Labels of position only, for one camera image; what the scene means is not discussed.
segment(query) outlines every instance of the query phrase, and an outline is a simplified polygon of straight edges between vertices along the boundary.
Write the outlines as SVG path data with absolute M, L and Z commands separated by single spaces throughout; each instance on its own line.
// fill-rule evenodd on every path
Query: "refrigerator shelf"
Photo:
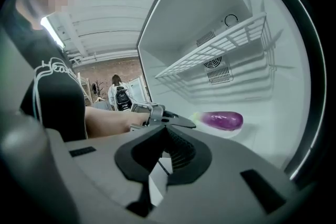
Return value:
M 181 73 L 249 44 L 261 37 L 265 20 L 266 13 L 263 12 L 232 26 L 164 69 L 155 78 Z

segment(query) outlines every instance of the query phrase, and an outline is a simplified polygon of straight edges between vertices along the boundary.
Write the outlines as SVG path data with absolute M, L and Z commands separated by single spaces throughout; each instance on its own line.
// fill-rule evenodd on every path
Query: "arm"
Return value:
M 128 89 L 129 95 L 131 96 L 131 98 L 133 98 L 133 89 L 129 84 L 127 84 L 127 89 Z
M 129 132 L 131 124 L 142 125 L 148 117 L 148 113 L 107 111 L 90 106 L 85 109 L 85 125 L 89 138 Z

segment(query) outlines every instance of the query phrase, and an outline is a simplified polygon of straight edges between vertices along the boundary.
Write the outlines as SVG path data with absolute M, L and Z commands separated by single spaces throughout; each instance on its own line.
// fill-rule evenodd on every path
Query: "white door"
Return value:
M 143 82 L 142 76 L 134 80 L 131 80 L 129 82 L 129 85 L 132 88 L 133 98 L 137 102 L 149 102 L 150 101 L 147 95 L 147 92 L 146 92 L 146 88 L 145 88 L 145 84 Z

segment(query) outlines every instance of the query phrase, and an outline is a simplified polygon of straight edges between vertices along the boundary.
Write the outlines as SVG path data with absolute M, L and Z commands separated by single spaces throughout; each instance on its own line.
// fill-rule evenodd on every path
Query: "black t-shirt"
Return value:
M 47 30 L 32 29 L 30 22 L 17 11 L 15 2 L 6 1 L 1 23 L 22 56 L 36 69 L 35 77 L 41 76 L 37 89 L 43 126 L 59 131 L 65 142 L 85 139 L 84 95 L 67 55 Z M 39 110 L 33 104 L 36 83 L 32 81 L 29 86 L 21 109 L 39 119 Z

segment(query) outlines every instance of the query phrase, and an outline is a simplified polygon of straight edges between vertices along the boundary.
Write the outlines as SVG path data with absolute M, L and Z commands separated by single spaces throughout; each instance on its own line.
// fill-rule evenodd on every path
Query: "brick wall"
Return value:
M 75 74 L 80 72 L 81 77 L 88 78 L 90 84 L 98 80 L 101 90 L 101 97 L 108 99 L 108 90 L 112 85 L 112 76 L 118 74 L 122 82 L 129 82 L 142 75 L 140 61 L 138 58 L 124 58 L 117 60 L 109 60 L 97 62 L 90 65 L 74 68 Z M 92 94 L 93 102 L 97 99 L 96 95 Z

